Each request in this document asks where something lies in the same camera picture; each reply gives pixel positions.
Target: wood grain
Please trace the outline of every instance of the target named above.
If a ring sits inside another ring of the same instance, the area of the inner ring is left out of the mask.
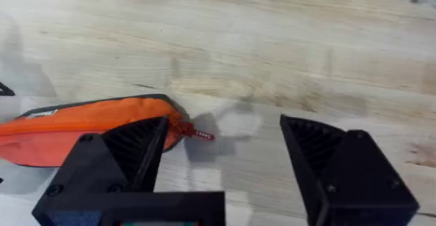
[[[230,225],[305,224],[280,112],[365,129],[434,225],[435,23],[404,0],[0,0],[0,120],[168,93],[219,139],[165,154],[157,187],[226,189]],[[41,184],[0,200],[30,210]]]

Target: label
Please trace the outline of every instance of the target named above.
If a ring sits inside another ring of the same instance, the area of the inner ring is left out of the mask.
[[[26,117],[26,118],[35,118],[35,117],[49,116],[49,115],[55,114],[56,112],[57,112],[57,110],[33,113],[33,114],[28,115],[28,117]]]

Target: red zipper pull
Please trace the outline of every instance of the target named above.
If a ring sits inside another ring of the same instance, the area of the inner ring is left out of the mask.
[[[192,123],[181,123],[182,134],[187,137],[192,137],[193,135],[205,140],[213,141],[215,140],[215,136],[209,133],[205,133],[203,131],[198,131],[193,128]]]

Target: black plastic bracket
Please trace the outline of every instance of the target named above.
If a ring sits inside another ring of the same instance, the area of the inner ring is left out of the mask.
[[[225,226],[222,191],[153,192],[167,130],[168,119],[159,117],[83,135],[33,209],[36,220],[41,226]]]
[[[15,96],[15,93],[9,87],[0,82],[0,96]]]
[[[371,136],[282,115],[310,226],[404,226],[419,205]]]

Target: orange pencil case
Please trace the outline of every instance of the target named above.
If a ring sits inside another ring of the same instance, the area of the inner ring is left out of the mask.
[[[184,135],[214,140],[193,129],[187,114],[162,94],[139,95],[38,108],[0,124],[0,157],[19,165],[57,167],[84,133],[104,133],[120,125],[167,116],[164,151]]]

